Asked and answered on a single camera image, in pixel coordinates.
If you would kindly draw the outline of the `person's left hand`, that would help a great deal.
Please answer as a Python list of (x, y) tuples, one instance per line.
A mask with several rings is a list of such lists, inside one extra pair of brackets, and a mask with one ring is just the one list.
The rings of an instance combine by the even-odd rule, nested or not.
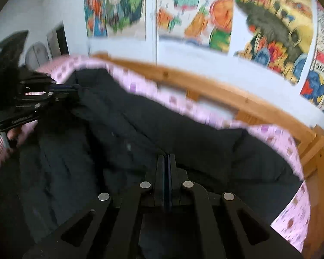
[(7, 133), (7, 138), (11, 141), (16, 140), (18, 144), (21, 144), (23, 141), (25, 141), (25, 139), (27, 139), (29, 134), (34, 131), (37, 123), (38, 121), (35, 120), (33, 122), (11, 129)]

